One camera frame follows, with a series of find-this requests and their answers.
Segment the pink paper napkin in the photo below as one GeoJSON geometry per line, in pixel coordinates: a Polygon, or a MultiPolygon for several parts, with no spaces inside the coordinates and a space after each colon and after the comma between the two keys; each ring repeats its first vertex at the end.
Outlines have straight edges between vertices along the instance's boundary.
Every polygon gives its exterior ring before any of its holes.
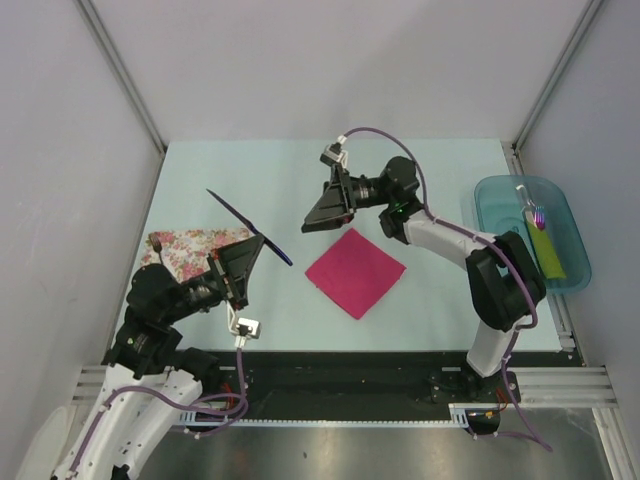
{"type": "Polygon", "coordinates": [[[332,302],[360,320],[399,281],[406,266],[349,229],[305,272],[332,302]]]}

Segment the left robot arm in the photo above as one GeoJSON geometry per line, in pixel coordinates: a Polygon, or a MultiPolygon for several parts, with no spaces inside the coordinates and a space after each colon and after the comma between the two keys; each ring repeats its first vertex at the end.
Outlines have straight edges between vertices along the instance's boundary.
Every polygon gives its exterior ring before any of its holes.
{"type": "Polygon", "coordinates": [[[261,234],[208,254],[207,269],[180,282],[162,263],[136,271],[122,326],[102,361],[102,386],[85,425],[54,479],[136,479],[164,436],[183,413],[213,421],[194,432],[212,435],[248,411],[243,364],[236,364],[239,389],[222,387],[219,359],[204,350],[181,351],[176,322],[219,305],[227,310],[236,349],[259,335],[258,322],[238,317],[248,304],[248,283],[265,244],[261,234]]]}

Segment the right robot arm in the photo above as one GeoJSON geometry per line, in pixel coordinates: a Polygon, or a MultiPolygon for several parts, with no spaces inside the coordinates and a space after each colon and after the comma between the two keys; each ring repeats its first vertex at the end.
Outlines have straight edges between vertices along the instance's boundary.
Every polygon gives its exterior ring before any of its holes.
{"type": "Polygon", "coordinates": [[[324,153],[330,169],[323,193],[306,215],[302,232],[335,230],[364,208],[379,206],[383,233],[429,250],[465,271],[479,326],[452,393],[484,401],[507,379],[506,365],[519,333],[538,323],[537,304],[546,287],[522,238],[470,230],[431,213],[424,175],[412,159],[390,159],[376,177],[350,174],[345,161],[324,153]]]}

